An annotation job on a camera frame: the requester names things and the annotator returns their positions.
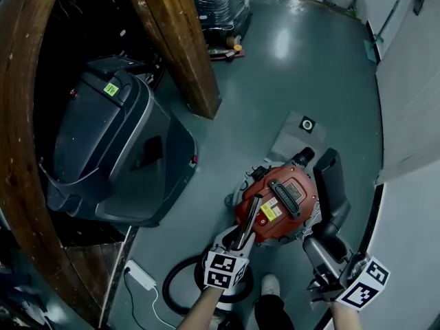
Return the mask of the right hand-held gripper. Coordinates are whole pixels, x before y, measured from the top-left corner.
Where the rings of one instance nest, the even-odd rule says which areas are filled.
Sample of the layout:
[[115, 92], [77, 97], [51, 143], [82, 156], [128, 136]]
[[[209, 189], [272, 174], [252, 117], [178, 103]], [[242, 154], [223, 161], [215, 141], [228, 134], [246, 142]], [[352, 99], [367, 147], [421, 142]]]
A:
[[313, 267], [314, 279], [305, 294], [311, 305], [336, 302], [356, 311], [371, 304], [385, 289], [391, 272], [375, 257], [364, 252], [344, 261], [344, 245], [325, 245], [314, 236], [302, 243]]

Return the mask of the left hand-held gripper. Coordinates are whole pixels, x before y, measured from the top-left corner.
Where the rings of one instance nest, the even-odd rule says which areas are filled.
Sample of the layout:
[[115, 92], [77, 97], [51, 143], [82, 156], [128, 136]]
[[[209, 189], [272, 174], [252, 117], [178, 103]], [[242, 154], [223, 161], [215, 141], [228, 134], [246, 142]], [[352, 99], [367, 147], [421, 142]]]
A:
[[205, 261], [205, 286], [232, 289], [245, 278], [256, 234], [252, 232], [240, 250], [230, 250], [238, 236], [239, 226], [234, 225], [214, 238]]

